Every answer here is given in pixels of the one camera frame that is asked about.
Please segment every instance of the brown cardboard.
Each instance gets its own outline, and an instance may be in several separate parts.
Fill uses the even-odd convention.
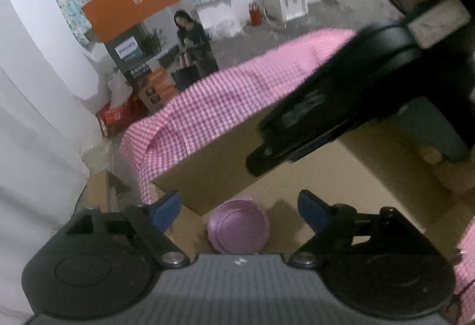
[[[289,255],[312,237],[297,211],[302,189],[328,204],[346,203],[362,213],[376,214],[383,206],[393,206],[419,230],[430,228],[433,240],[440,242],[432,234],[433,227],[455,202],[390,123],[367,124],[256,179],[247,172],[245,159],[261,144],[257,124],[269,111],[236,126],[153,183],[163,191],[179,190],[183,204],[201,215],[203,222],[223,201],[237,194],[251,196],[269,217],[271,235],[264,249],[269,253]],[[176,239],[176,244],[190,248],[186,236]]]
[[[267,108],[220,136],[153,181],[160,190],[180,191],[183,204],[204,215],[257,179],[246,170],[246,157],[262,138],[258,123]]]
[[[109,197],[111,188],[115,188],[116,193],[130,191],[129,186],[123,184],[120,179],[107,170],[92,175],[87,180],[86,205],[99,206],[101,212],[117,212],[113,211],[116,208],[111,209]]]
[[[169,239],[193,260],[198,254],[215,253],[208,241],[206,218],[200,217],[185,206],[169,229]]]
[[[91,0],[83,11],[151,112],[178,94],[175,84],[182,91],[218,70],[194,0]],[[191,68],[199,76],[180,67]]]

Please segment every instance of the pink bowl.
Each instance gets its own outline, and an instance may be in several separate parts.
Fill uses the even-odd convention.
[[[269,240],[265,212],[251,198],[230,199],[212,213],[208,239],[220,254],[254,254]]]

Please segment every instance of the red thermos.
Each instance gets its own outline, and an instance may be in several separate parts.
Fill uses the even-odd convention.
[[[249,4],[249,15],[253,26],[259,26],[262,23],[261,10],[256,2]]]

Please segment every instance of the concrete floor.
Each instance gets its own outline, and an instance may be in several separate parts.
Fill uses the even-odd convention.
[[[264,21],[259,27],[244,27],[243,33],[234,38],[213,42],[212,48],[220,69],[260,56],[311,31],[322,28],[358,30],[377,20],[400,17],[400,13],[388,0],[340,0],[338,4],[319,1],[310,4],[308,9],[308,15],[287,23],[285,30],[275,30]],[[131,192],[118,195],[119,205],[126,206],[137,204],[140,194],[133,171],[118,152],[120,138],[121,136],[112,139],[112,158],[106,167],[132,187]]]

